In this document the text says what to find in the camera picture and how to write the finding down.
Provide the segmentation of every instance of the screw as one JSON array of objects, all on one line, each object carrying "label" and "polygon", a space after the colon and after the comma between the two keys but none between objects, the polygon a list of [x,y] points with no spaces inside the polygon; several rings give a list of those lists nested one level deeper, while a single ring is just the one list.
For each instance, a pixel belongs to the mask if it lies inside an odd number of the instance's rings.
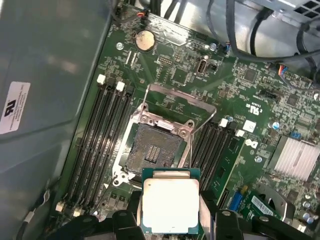
[{"label": "screw", "polygon": [[118,42],[116,45],[115,45],[116,49],[118,50],[122,50],[125,48],[124,44],[122,42]]},{"label": "screw", "polygon": [[213,51],[213,52],[214,52],[215,50],[217,50],[217,44],[211,43],[211,44],[210,44],[210,50]]},{"label": "screw", "polygon": [[181,136],[181,137],[185,137],[186,134],[187,134],[187,133],[186,133],[186,131],[184,131],[184,130],[182,130],[182,131],[180,132],[180,136]]},{"label": "screw", "polygon": [[308,202],[308,201],[304,201],[303,204],[302,204],[302,206],[303,206],[304,208],[306,208],[306,209],[309,209],[309,208],[311,207],[311,203]]},{"label": "screw", "polygon": [[223,211],[222,214],[225,216],[231,216],[231,212],[229,211]]},{"label": "screw", "polygon": [[260,219],[262,222],[269,222],[269,218],[267,218],[266,216],[260,216],[259,219]]},{"label": "screw", "polygon": [[262,157],[260,157],[260,156],[256,156],[255,158],[254,158],[254,161],[256,162],[256,163],[261,163],[262,162]]},{"label": "screw", "polygon": [[143,116],[141,117],[141,121],[142,121],[143,123],[147,122],[147,120],[148,120],[148,118],[147,118],[145,115],[143,115]]}]

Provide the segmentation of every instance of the barcode sticker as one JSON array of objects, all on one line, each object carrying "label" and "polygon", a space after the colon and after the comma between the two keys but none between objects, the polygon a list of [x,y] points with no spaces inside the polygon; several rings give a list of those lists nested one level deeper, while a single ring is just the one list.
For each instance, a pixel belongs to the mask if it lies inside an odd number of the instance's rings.
[{"label": "barcode sticker", "polygon": [[251,202],[263,213],[267,215],[273,216],[274,213],[264,205],[262,201],[260,201],[256,196],[252,197]]}]

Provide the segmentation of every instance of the green circuit board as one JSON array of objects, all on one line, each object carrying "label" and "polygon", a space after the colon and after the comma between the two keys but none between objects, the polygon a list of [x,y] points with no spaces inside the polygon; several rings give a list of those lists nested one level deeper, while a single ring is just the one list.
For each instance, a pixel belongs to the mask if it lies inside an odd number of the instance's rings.
[{"label": "green circuit board", "polygon": [[[124,5],[122,18],[138,11],[132,6]],[[135,35],[141,29],[149,30],[155,35],[155,46],[149,52],[139,51],[135,44]],[[121,49],[117,48],[119,43],[122,44]],[[212,43],[217,45],[217,49],[210,49]],[[207,58],[207,68],[199,73],[197,68],[204,56]],[[315,195],[319,191],[320,177],[318,163],[308,184],[289,177],[275,180],[272,172],[267,170],[267,164],[281,135],[299,133],[301,140],[315,145],[319,143],[320,101],[315,93],[292,90],[267,64],[239,60],[230,52],[225,52],[216,40],[153,14],[147,19],[136,18],[128,23],[111,25],[66,159],[56,202],[66,194],[71,172],[76,164],[79,140],[84,135],[99,90],[96,82],[99,75],[134,88],[125,122],[106,168],[103,180],[105,184],[110,184],[112,180],[113,162],[129,116],[142,103],[147,86],[156,83],[215,106],[217,118],[236,123],[238,130],[245,131],[243,139],[250,140],[249,144],[243,144],[242,141],[238,146],[239,154],[235,156],[235,164],[225,167],[232,171],[230,178],[225,179],[229,190],[223,203],[225,208],[229,206],[235,191],[244,185],[254,188],[257,183],[272,186],[285,196],[290,190],[299,189],[294,203],[297,209],[301,208],[306,195],[311,196],[309,201],[312,207],[317,206]],[[311,87],[312,82],[303,76],[290,71],[285,76],[296,86],[306,89]],[[193,120],[197,127],[210,116],[203,109],[190,107],[183,99],[159,93],[150,92],[146,102],[152,113],[179,123]],[[277,130],[271,127],[275,122],[279,123]],[[257,156],[262,157],[262,162],[255,161]],[[225,184],[219,185],[216,178],[214,181],[211,188],[216,188],[219,198]],[[125,208],[134,190],[133,186],[126,183],[108,189],[108,193],[103,195],[101,215],[107,216],[115,210]],[[60,223],[63,223],[61,213],[58,217],[61,218]],[[204,236],[200,234],[197,238],[203,239]]]}]

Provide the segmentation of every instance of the white label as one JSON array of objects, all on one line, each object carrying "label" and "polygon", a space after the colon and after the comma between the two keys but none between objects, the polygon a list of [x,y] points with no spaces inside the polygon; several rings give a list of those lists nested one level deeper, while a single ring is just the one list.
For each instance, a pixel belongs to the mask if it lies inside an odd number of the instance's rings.
[{"label": "white label", "polygon": [[29,88],[29,82],[11,82],[0,120],[0,134],[18,130]]},{"label": "white label", "polygon": [[244,143],[246,146],[251,146],[253,149],[256,149],[258,147],[258,142],[252,141],[251,139],[246,139]]},{"label": "white label", "polygon": [[256,123],[253,121],[246,120],[243,125],[243,130],[253,133],[256,128]]},{"label": "white label", "polygon": [[262,201],[260,201],[256,196],[252,197],[251,202],[263,213],[267,215],[273,216],[274,213],[264,205]]},{"label": "white label", "polygon": [[245,105],[246,108],[250,109],[250,113],[254,114],[254,115],[259,115],[260,113],[262,113],[262,109],[261,109],[261,106],[257,103],[251,103],[250,104],[246,104]]}]

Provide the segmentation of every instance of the capacitor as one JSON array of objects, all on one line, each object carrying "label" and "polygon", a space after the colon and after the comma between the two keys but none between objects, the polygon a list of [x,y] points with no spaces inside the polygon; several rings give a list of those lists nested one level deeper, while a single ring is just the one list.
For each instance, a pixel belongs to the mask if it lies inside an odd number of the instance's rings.
[{"label": "capacitor", "polygon": [[307,213],[305,210],[300,210],[299,215],[302,217],[303,220],[307,221],[310,218],[310,214]]},{"label": "capacitor", "polygon": [[302,206],[303,206],[304,208],[306,208],[306,209],[309,209],[309,208],[311,207],[311,203],[308,202],[308,201],[304,201],[304,202],[302,203]]},{"label": "capacitor", "polygon": [[319,219],[319,216],[314,211],[312,211],[311,209],[308,209],[306,212],[308,214],[310,214],[310,217],[313,218],[314,220],[318,220]]},{"label": "capacitor", "polygon": [[312,224],[315,220],[313,219],[313,217],[309,217],[307,220],[306,220],[306,223],[307,224]]}]

